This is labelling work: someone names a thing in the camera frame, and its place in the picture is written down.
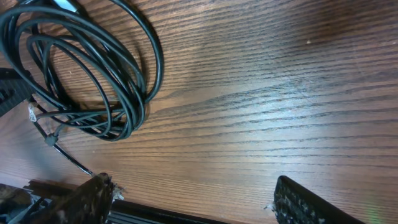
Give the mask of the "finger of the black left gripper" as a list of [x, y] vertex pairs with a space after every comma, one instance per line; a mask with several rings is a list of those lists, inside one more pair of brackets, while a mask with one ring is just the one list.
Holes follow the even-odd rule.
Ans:
[[0, 82], [0, 116], [5, 115], [19, 103], [29, 99], [30, 96], [35, 93], [35, 89], [11, 68], [1, 68]]

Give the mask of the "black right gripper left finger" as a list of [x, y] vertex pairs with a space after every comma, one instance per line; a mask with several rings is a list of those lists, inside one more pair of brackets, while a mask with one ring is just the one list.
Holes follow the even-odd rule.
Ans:
[[33, 215], [25, 215], [19, 223], [30, 224], [104, 224], [113, 203], [114, 183], [100, 173], [72, 193], [57, 197]]

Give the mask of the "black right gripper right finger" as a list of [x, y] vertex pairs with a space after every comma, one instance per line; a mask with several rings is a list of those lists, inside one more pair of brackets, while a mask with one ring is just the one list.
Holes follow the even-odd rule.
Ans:
[[277, 179], [272, 211], [278, 223], [364, 224], [285, 175]]

